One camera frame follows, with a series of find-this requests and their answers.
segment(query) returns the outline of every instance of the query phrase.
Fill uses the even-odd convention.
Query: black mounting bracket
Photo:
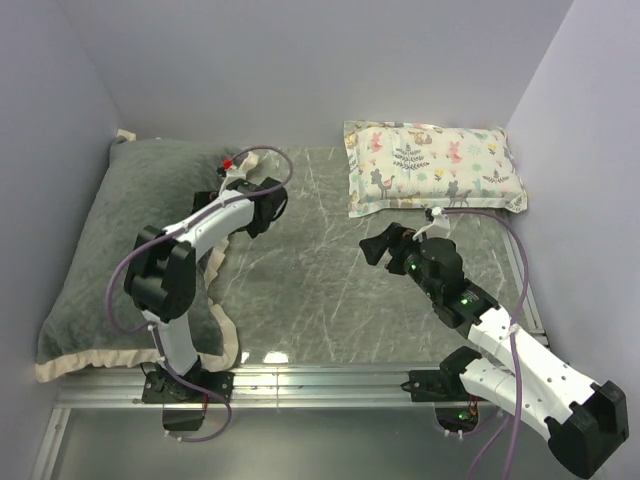
[[[460,347],[440,363],[439,370],[411,370],[409,381],[401,388],[411,394],[414,403],[466,401],[469,394],[462,385],[460,374],[480,357],[472,348]]]
[[[165,232],[151,225],[140,231],[135,248]],[[131,260],[124,291],[139,310],[150,310],[162,321],[183,315],[196,295],[196,250],[189,242],[169,239]]]
[[[231,372],[207,372],[202,370],[198,379],[198,386],[217,393],[227,401],[231,399],[233,391],[233,377]],[[148,372],[142,389],[142,403],[147,404],[176,404],[202,402],[203,394],[192,391],[188,398],[180,398],[174,391],[174,382],[169,380],[166,374],[160,372]],[[209,403],[219,403],[209,399]]]
[[[233,377],[231,372],[198,372],[198,385],[217,393],[227,401],[231,400]],[[204,395],[193,390],[182,389],[164,370],[147,373],[142,389],[142,403],[147,404],[187,404],[204,403]],[[220,403],[209,398],[208,403]],[[162,425],[169,432],[195,432],[202,427],[205,409],[164,409]]]

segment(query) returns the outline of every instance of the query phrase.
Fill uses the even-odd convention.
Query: wire
[[[485,443],[484,447],[480,449],[480,451],[476,455],[476,458],[474,458],[473,462],[471,462],[471,467],[469,468],[469,471],[467,471],[467,476],[465,477],[465,480],[471,480],[471,477],[473,476],[473,472],[475,471],[476,467],[480,463],[480,460],[489,451],[489,448],[491,448],[491,445],[493,445],[493,442],[495,442],[498,439],[498,437],[502,434],[504,429],[507,428],[507,425],[509,425],[511,418],[512,417],[507,416],[502,422],[502,424],[500,425],[500,427],[498,428],[498,430],[496,430],[496,432],[491,436],[491,438],[487,441],[487,443]]]
[[[264,190],[258,190],[258,191],[255,191],[255,192],[250,192],[250,193],[247,193],[247,194],[244,194],[244,195],[233,197],[233,198],[229,199],[226,202],[225,205],[229,205],[231,203],[239,202],[241,200],[246,200],[246,199],[250,199],[250,198],[256,198],[256,197],[262,197],[264,195],[269,195],[270,193],[273,193],[273,192],[275,192],[275,191],[277,191],[277,190],[279,190],[281,188],[284,188],[284,186],[287,185],[287,183],[289,183],[289,181],[291,180],[291,177],[293,176],[293,162],[291,161],[291,159],[289,158],[289,156],[286,153],[284,153],[282,150],[280,150],[279,148],[276,148],[276,147],[271,147],[269,145],[256,145],[256,146],[253,146],[253,147],[245,148],[244,150],[241,150],[240,152],[236,153],[231,158],[231,161],[233,162],[238,157],[240,157],[240,156],[242,156],[242,155],[244,155],[246,153],[252,152],[254,150],[271,150],[271,151],[276,152],[277,154],[279,154],[282,158],[285,159],[285,161],[287,162],[287,164],[289,166],[289,171],[287,173],[287,176],[284,178],[284,180],[282,180],[282,182],[280,182],[277,185],[274,185],[273,187],[269,187],[269,188],[266,188]],[[111,323],[111,325],[113,326],[113,328],[116,331],[120,332],[123,335],[135,335],[136,333],[139,333],[139,332],[141,332],[143,330],[146,330],[149,327],[151,327],[151,333],[152,333],[153,338],[155,340],[156,346],[158,347],[158,353],[160,354],[160,357],[165,357],[165,359],[166,359],[164,346],[162,345],[162,340],[160,339],[160,335],[158,334],[157,328],[155,328],[155,324],[153,322],[147,321],[147,322],[144,322],[141,325],[138,325],[137,327],[134,327],[132,329],[127,329],[127,328],[123,327],[122,325],[120,325],[120,323],[118,323],[118,321],[116,320],[115,314],[113,312],[113,293],[115,291],[116,282],[118,281],[118,278],[120,277],[120,275],[122,274],[124,269],[127,267],[127,265],[129,265],[129,263],[131,263],[131,260],[133,260],[135,257],[137,257],[141,253],[146,252],[147,250],[153,248],[154,246],[156,246],[156,245],[158,245],[158,244],[160,244],[162,242],[166,242],[167,240],[170,240],[172,238],[175,238],[175,237],[178,237],[178,236],[182,235],[185,231],[187,231],[193,225],[198,223],[203,218],[211,215],[212,213],[214,213],[215,211],[217,211],[221,207],[222,207],[222,205],[220,203],[212,203],[212,204],[204,207],[186,225],[183,225],[182,227],[176,229],[173,232],[166,233],[166,234],[164,234],[164,235],[162,235],[162,236],[160,236],[158,238],[155,238],[155,239],[151,240],[150,242],[147,242],[147,243],[145,243],[143,245],[140,245],[138,248],[134,249],[131,253],[129,253],[124,259],[122,259],[122,261],[118,264],[118,266],[116,266],[115,270],[113,271],[113,274],[111,275],[111,278],[109,279],[109,283],[107,284],[107,290],[105,292],[105,297],[104,297],[104,307],[105,307],[105,313],[107,315],[107,319],[109,320],[109,322]],[[188,387],[188,388],[190,388],[192,390],[195,390],[197,392],[201,392],[201,393],[207,395],[208,398],[211,398],[216,402],[222,403],[225,406],[226,410],[227,410],[227,419],[225,420],[224,424],[222,425],[222,427],[220,427],[216,432],[212,433],[211,435],[207,435],[207,436],[201,437],[201,438],[182,437],[182,436],[179,436],[179,435],[174,434],[172,432],[169,433],[169,435],[172,436],[173,438],[178,439],[179,441],[186,442],[186,443],[206,442],[207,440],[211,440],[213,438],[216,438],[216,437],[222,435],[222,433],[224,433],[224,431],[227,429],[227,427],[231,423],[231,419],[232,419],[232,416],[233,416],[233,412],[232,412],[232,409],[231,409],[231,405],[229,404],[229,401],[227,401],[227,399],[225,397],[223,397],[222,395],[217,394],[216,392],[213,392],[213,391],[211,391],[209,389],[206,389],[206,388],[202,388],[199,385],[195,385],[195,384],[185,380],[184,378],[182,378],[180,375],[178,375],[178,373],[169,364],[168,360],[165,360],[163,366],[164,366],[165,370],[167,370],[167,372],[169,372],[169,374],[178,383],[181,383],[185,387]]]
[[[501,218],[498,215],[495,215],[493,213],[484,212],[482,210],[474,210],[471,208],[459,208],[455,210],[445,209],[445,213],[447,215],[470,213],[473,215],[481,215],[484,217],[493,218],[495,221],[502,224],[502,226],[504,226],[513,237],[513,240],[516,242],[516,245],[518,246],[518,251],[520,252],[520,257],[522,259],[522,270],[523,270],[522,292],[520,292],[518,303],[516,304],[516,307],[513,310],[513,313],[511,314],[511,319],[509,321],[510,326],[515,325],[518,320],[518,317],[522,313],[522,309],[524,308],[524,302],[527,298],[527,293],[529,291],[529,261],[527,259],[527,253],[524,249],[524,245],[522,244],[522,240],[520,240],[520,237],[518,236],[513,226],[511,226],[509,222],[507,222],[504,218]],[[520,367],[520,358],[518,356],[518,351],[516,346],[516,332],[513,332],[511,335],[509,335],[509,345],[511,347],[511,356],[513,358],[513,371],[516,377],[516,407],[514,412],[513,430],[511,431],[511,440],[509,442],[509,449],[507,451],[507,457],[505,459],[504,469],[502,470],[502,480],[507,480],[509,478],[509,474],[511,473],[511,467],[513,465],[513,459],[515,457],[516,445],[518,443],[518,433],[520,432],[520,420],[522,418],[522,369]],[[500,435],[503,430],[504,430],[503,428],[500,428],[496,432],[496,435]],[[489,446],[491,446],[494,440],[495,440],[494,438],[491,438],[489,442],[487,442],[487,445],[485,445],[485,447],[480,451],[481,454],[479,454],[479,457],[482,457],[482,455],[484,455],[484,452],[488,450]],[[475,469],[476,465],[477,465],[477,462],[474,461],[474,463],[469,468],[469,472],[467,473],[467,478],[471,478],[470,475],[473,474],[473,470]]]
[[[147,381],[149,381],[149,374],[144,370],[144,363],[140,364],[140,370],[142,370],[142,373],[144,374],[144,378],[146,378]]]
[[[469,412],[472,416],[478,415],[478,397],[469,395]]]

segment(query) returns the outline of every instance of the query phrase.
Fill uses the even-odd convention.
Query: pillow
[[[527,208],[501,128],[356,121],[345,122],[344,142],[350,217],[383,208]]]
[[[216,172],[229,149],[176,140],[128,142],[118,137],[110,150],[109,168],[82,230],[69,273],[40,331],[36,377],[49,381],[87,365],[133,366],[153,362],[157,351],[151,336],[124,336],[107,321],[103,298],[116,265],[133,249],[146,225],[162,228],[191,213],[194,193],[217,190]],[[238,159],[235,174],[255,165],[257,155]],[[221,251],[209,265],[217,268]],[[210,305],[202,269],[189,322],[196,350],[208,370],[230,368],[238,353],[235,327],[219,306]],[[209,280],[215,271],[208,271]],[[144,322],[124,293],[124,274],[113,297],[114,312],[128,328]]]

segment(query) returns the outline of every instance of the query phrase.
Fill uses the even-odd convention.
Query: white cable clip
[[[441,207],[436,207],[431,210],[431,216],[433,217],[433,221],[414,233],[414,240],[422,240],[423,236],[426,238],[427,231],[430,237],[445,237],[447,233],[451,231],[449,216],[445,215]]]
[[[516,333],[519,329],[520,329],[520,325],[518,325],[517,323],[514,323],[513,325],[509,326],[509,330],[507,330],[507,336],[504,338],[505,339],[509,338],[513,333]]]

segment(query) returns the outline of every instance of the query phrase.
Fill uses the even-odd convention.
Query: beige pillow trim
[[[241,173],[246,174],[258,164],[258,155],[250,152],[239,167]],[[229,246],[229,240],[225,239],[216,245],[211,251],[211,256],[207,262],[204,272],[204,283],[207,290],[211,282],[218,276],[218,270],[225,257],[225,251]],[[214,318],[218,320],[222,333],[222,355],[210,355],[198,352],[202,361],[202,366],[210,372],[219,372],[233,367],[238,358],[240,349],[238,343],[238,332],[231,319],[224,313],[222,307],[213,303],[209,298],[209,310]],[[86,366],[94,367],[133,367],[143,362],[153,362],[158,360],[158,351],[153,348],[142,350],[108,350],[92,349],[78,353],[62,355],[54,360],[39,365],[36,364],[36,380],[38,382],[50,382],[65,373],[81,370]]]

